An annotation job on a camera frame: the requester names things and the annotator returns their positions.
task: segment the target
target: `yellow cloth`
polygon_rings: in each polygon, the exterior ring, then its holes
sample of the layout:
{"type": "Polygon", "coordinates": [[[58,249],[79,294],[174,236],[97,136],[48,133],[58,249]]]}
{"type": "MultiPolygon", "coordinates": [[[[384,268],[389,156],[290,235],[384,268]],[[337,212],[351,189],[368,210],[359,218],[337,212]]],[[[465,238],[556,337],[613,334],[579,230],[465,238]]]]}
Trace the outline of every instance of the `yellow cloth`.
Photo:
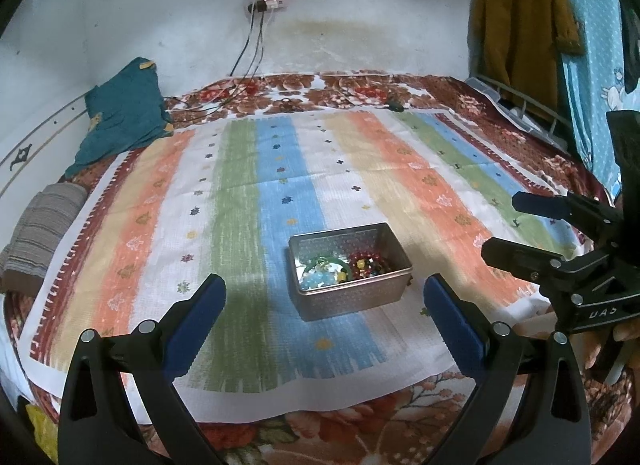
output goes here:
{"type": "Polygon", "coordinates": [[[569,0],[474,0],[471,22],[481,72],[556,111],[559,53],[584,53],[569,0]]]}
{"type": "Polygon", "coordinates": [[[58,426],[36,405],[26,406],[27,415],[33,425],[33,435],[38,446],[47,456],[58,463],[58,426]]]}

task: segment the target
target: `star pattern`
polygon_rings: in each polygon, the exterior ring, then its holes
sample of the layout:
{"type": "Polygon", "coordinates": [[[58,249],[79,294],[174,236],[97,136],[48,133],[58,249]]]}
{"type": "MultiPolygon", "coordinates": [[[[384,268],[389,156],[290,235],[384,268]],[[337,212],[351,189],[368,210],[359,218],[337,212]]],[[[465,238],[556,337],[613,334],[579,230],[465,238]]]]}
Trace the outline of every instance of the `star pattern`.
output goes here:
{"type": "Polygon", "coordinates": [[[178,293],[188,293],[190,286],[191,285],[186,281],[182,281],[181,283],[178,283],[178,293]]]}

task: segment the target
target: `multicolored striped sheet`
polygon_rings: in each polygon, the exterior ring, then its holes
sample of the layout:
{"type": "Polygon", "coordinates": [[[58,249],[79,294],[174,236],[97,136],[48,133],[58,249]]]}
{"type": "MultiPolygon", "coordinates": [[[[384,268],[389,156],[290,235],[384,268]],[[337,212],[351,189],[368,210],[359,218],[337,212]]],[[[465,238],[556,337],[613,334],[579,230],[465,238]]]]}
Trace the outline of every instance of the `multicolored striped sheet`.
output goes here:
{"type": "MultiPolygon", "coordinates": [[[[442,273],[492,319],[546,304],[487,267],[482,243],[511,239],[570,257],[565,223],[520,214],[511,196],[552,187],[476,138],[449,111],[313,111],[223,119],[120,155],[63,239],[20,338],[30,380],[62,396],[79,334],[124,334],[221,275],[228,298],[175,382],[197,421],[329,411],[449,368],[421,301],[442,273]],[[388,222],[414,264],[394,304],[305,322],[287,288],[290,236],[388,222]]],[[[148,421],[132,381],[138,421],[148,421]]]]}

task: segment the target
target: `orange stripe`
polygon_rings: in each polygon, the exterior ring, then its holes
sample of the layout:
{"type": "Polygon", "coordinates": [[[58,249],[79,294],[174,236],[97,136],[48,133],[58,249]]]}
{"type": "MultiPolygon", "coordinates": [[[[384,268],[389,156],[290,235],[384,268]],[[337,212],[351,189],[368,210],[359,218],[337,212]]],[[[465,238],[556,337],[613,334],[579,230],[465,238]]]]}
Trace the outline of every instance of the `orange stripe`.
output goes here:
{"type": "Polygon", "coordinates": [[[128,218],[100,287],[100,301],[92,327],[103,336],[129,332],[129,317],[138,294],[138,282],[151,251],[160,207],[193,134],[194,131],[190,130],[168,139],[155,159],[148,160],[153,167],[142,168],[148,171],[146,183],[138,195],[137,204],[126,210],[128,218]]]}
{"type": "Polygon", "coordinates": [[[466,209],[446,180],[408,144],[389,132],[374,114],[355,111],[349,112],[348,116],[359,133],[394,168],[398,181],[415,196],[422,213],[436,225],[443,250],[449,253],[450,260],[478,289],[490,292],[494,301],[504,305],[517,301],[517,289],[526,289],[527,283],[484,263],[473,244],[474,239],[478,234],[484,239],[492,234],[466,209]],[[448,206],[438,203],[438,199],[448,206]]]}

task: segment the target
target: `screw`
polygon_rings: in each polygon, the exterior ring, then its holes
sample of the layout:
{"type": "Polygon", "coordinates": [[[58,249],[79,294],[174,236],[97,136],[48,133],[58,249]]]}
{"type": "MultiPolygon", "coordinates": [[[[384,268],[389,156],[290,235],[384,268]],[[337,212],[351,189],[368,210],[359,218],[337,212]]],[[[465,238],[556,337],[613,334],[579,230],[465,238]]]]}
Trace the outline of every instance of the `screw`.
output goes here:
{"type": "Polygon", "coordinates": [[[506,337],[509,333],[511,333],[511,328],[504,322],[495,322],[494,323],[494,333],[499,335],[500,337],[506,337]]]}
{"type": "Polygon", "coordinates": [[[156,321],[154,320],[143,320],[140,324],[138,324],[138,331],[140,333],[151,333],[156,329],[156,321]]]}
{"type": "Polygon", "coordinates": [[[567,343],[566,335],[561,331],[556,331],[554,333],[554,340],[560,345],[564,345],[567,343]]]}
{"type": "Polygon", "coordinates": [[[82,342],[91,342],[95,337],[95,331],[94,330],[84,330],[82,332],[82,335],[80,336],[80,340],[82,340],[82,342]]]}

